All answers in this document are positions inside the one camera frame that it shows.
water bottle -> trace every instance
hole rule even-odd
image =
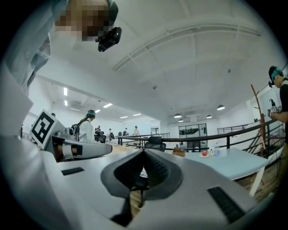
[[[220,153],[220,150],[219,150],[219,142],[216,141],[215,149],[214,149],[214,155],[215,155],[215,156],[219,156],[219,153]]]

person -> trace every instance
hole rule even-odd
[[[112,129],[109,129],[108,135],[109,135],[109,141],[111,141],[112,139],[114,139],[114,134],[113,134],[113,132],[112,132]]]
[[[138,127],[135,126],[135,129],[134,129],[134,132],[133,132],[133,136],[139,136],[140,133],[139,133],[139,130],[138,130]]]
[[[117,14],[118,7],[113,0],[46,1],[19,29],[21,36],[11,43],[14,52],[6,53],[5,64],[28,95],[37,71],[50,58],[49,32],[53,26],[57,31],[76,36],[81,41],[94,42],[112,28]]]
[[[79,121],[79,142],[96,143],[91,122],[95,119],[96,113],[94,110],[89,110],[86,116]]]
[[[129,135],[129,133],[128,133],[128,131],[127,131],[127,128],[125,128],[125,130],[124,130],[124,132],[123,132],[123,136],[128,136]]]
[[[271,119],[281,121],[285,123],[286,137],[285,144],[281,154],[281,164],[279,167],[279,178],[283,179],[288,168],[288,78],[284,76],[284,73],[276,66],[271,66],[269,69],[269,77],[272,85],[275,85],[280,89],[280,100],[282,104],[282,113],[272,113],[268,111],[268,116]]]

desk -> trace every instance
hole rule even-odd
[[[250,190],[250,195],[253,196],[261,182],[268,160],[235,148],[220,150],[223,151],[226,151],[227,156],[202,158],[199,157],[199,153],[186,153],[186,158],[210,166],[231,180],[257,173]]]
[[[138,149],[135,148],[129,148],[124,146],[112,146],[112,152],[111,154],[121,154],[121,153],[132,153],[136,152]]]

window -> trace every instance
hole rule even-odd
[[[179,126],[179,138],[206,137],[206,136],[207,136],[206,124]]]
[[[207,136],[206,124],[179,126],[179,138],[206,137],[206,136]],[[180,142],[180,146],[186,146],[186,149],[207,148],[207,141]]]
[[[159,128],[151,128],[151,135],[159,134]]]

white table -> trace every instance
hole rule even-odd
[[[231,180],[257,173],[249,193],[254,196],[261,182],[267,159],[235,148],[220,150],[220,155],[224,151],[227,153],[226,156],[201,158],[199,153],[186,153],[186,158],[210,166]]]

